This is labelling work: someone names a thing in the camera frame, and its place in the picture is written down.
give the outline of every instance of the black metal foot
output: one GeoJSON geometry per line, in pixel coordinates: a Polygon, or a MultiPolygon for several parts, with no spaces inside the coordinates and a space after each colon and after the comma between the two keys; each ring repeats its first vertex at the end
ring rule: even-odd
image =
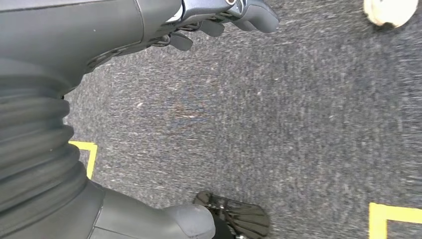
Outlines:
{"type": "Polygon", "coordinates": [[[262,239],[268,235],[270,218],[258,205],[216,196],[207,191],[199,192],[194,204],[208,208],[225,221],[237,239],[262,239]]]}

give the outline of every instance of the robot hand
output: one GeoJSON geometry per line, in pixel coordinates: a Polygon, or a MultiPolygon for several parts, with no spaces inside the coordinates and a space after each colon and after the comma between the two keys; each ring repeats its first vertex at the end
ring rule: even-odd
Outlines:
{"type": "Polygon", "coordinates": [[[224,32],[224,23],[232,22],[244,31],[275,32],[279,19],[263,0],[184,0],[179,11],[166,23],[176,29],[157,38],[152,46],[173,45],[187,51],[193,42],[179,31],[203,31],[217,37],[224,32]]]}

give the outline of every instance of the white object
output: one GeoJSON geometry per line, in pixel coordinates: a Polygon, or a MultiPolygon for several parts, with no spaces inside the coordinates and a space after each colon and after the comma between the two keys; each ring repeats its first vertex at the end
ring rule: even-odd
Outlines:
{"type": "Polygon", "coordinates": [[[364,0],[363,10],[368,19],[378,26],[391,23],[394,27],[405,24],[418,7],[418,0],[364,0]]]}
{"type": "Polygon", "coordinates": [[[174,14],[174,16],[172,16],[169,20],[167,20],[166,23],[178,21],[178,20],[180,20],[182,15],[183,15],[183,5],[180,5],[180,8],[177,11],[177,13],[174,14]]]}

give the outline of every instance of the yellow floor marking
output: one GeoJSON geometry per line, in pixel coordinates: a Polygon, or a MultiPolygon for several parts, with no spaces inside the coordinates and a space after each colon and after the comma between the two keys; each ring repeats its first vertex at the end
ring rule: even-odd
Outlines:
{"type": "Polygon", "coordinates": [[[90,142],[69,141],[69,143],[75,145],[80,150],[88,150],[90,152],[90,156],[88,158],[88,165],[87,165],[87,177],[91,179],[94,172],[95,159],[97,157],[98,146],[95,143],[90,143],[90,142]]]}
{"type": "Polygon", "coordinates": [[[369,204],[369,239],[387,239],[387,220],[422,224],[422,210],[369,204]]]}

